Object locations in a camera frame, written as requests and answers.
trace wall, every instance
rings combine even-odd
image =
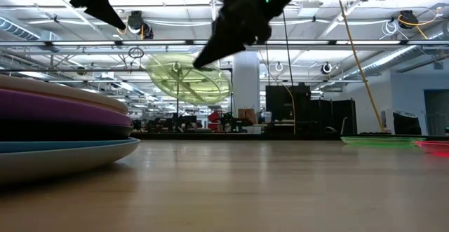
[[[369,77],[368,84],[379,115],[382,111],[386,112],[387,129],[394,133],[390,72],[387,70],[380,76]],[[351,98],[356,101],[358,132],[380,132],[377,117],[363,83],[349,83],[343,88],[343,93],[326,93],[325,95],[326,100],[350,100]]]
[[[418,116],[423,135],[428,135],[424,90],[449,89],[448,75],[391,74],[393,108]]]

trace warehouse ceiling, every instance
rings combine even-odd
[[[125,22],[131,11],[142,11],[145,21],[151,25],[154,31],[154,39],[196,39],[205,40],[210,36],[210,22],[220,8],[220,3],[213,0],[109,0],[116,12]],[[342,0],[349,21],[350,30],[354,39],[392,40],[411,38],[419,34],[414,29],[401,29],[388,27],[391,18],[397,18],[400,11],[412,10],[420,22],[433,21],[420,28],[423,31],[438,26],[449,15],[448,0]],[[83,13],[83,9],[77,9],[74,13],[62,0],[0,0],[0,11],[3,15],[16,19],[23,26],[31,30],[39,29],[50,31],[58,35],[60,40],[135,40],[138,35],[129,31],[119,33],[115,28],[92,18]],[[348,39],[344,23],[341,19],[341,10],[338,0],[293,0],[284,10],[286,16],[286,28],[283,17],[272,21],[273,40],[285,40],[286,34],[290,40],[299,39]],[[20,41],[20,39],[8,32],[0,31],[0,40]],[[154,50],[163,50],[164,47],[154,47]],[[178,46],[171,48],[174,51],[197,54],[201,49],[195,46]],[[26,49],[14,48],[16,52]],[[366,60],[376,53],[378,49],[360,50],[361,60]],[[29,55],[40,62],[49,63],[49,55]],[[61,62],[60,67],[77,68],[108,68],[124,65],[121,56],[111,54],[90,55],[56,55],[53,61]],[[267,61],[266,50],[260,50],[261,64]],[[141,60],[144,65],[148,55]],[[232,58],[221,61],[222,64],[232,64]],[[270,49],[268,51],[270,71],[283,78],[288,76],[285,69],[288,66],[288,54],[284,49]],[[355,65],[352,51],[347,49],[335,50],[300,50],[290,52],[290,61],[293,63],[294,78],[322,79],[320,67],[324,63],[331,63],[340,69],[335,73],[344,72]],[[262,65],[261,76],[266,76],[267,70]],[[88,79],[85,76],[76,76],[74,79]],[[148,79],[146,73],[117,73],[116,78]],[[150,84],[135,84],[145,92],[153,93],[154,87]]]

